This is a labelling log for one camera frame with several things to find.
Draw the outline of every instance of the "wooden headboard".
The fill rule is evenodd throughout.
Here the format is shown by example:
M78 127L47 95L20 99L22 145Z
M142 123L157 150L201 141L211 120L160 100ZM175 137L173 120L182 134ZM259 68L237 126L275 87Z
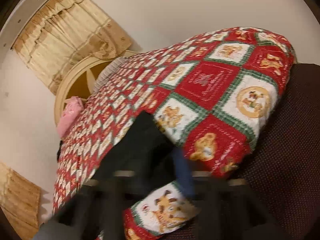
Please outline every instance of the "wooden headboard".
M137 52L126 50L119 57L130 57L135 54ZM74 65L62 80L56 94L54 103L54 121L56 125L60 120L68 99L72 96L78 96L85 103L87 98L93 93L97 77L113 60L114 58L104 60L89 56Z

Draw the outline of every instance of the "brown fabric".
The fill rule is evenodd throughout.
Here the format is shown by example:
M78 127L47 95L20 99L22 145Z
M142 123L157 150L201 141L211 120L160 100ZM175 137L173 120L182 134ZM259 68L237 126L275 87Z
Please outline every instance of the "brown fabric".
M131 45L125 31L90 0L48 0L30 19L14 49L55 95L83 58L114 58Z
M0 206L22 240L38 231L40 188L0 162Z
M293 239L302 239L320 207L320 66L292 67L286 92L256 150L232 178L245 178Z

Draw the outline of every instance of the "blue cloth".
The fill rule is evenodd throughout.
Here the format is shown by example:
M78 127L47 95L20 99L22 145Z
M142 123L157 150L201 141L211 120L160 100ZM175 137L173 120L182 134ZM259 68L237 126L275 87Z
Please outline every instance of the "blue cloth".
M192 198L195 195L195 191L188 160L183 156L183 150L180 147L175 147L171 155L175 168L176 181L180 186L180 190L185 197Z

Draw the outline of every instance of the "gray fabric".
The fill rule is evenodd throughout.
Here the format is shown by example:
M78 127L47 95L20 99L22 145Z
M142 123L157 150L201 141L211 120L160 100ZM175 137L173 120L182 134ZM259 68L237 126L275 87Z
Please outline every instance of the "gray fabric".
M118 72L121 66L127 62L127 57L118 57L112 61L104 70L99 74L96 83L94 85L93 91L97 92L99 89L105 85L108 80Z

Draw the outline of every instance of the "bedspread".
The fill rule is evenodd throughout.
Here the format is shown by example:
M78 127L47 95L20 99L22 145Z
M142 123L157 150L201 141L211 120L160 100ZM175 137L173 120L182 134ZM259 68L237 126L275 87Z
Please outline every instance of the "bedspread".
M254 149L294 59L283 36L244 27L130 57L89 97L64 140L53 211L93 176L143 109L187 158L224 176Z

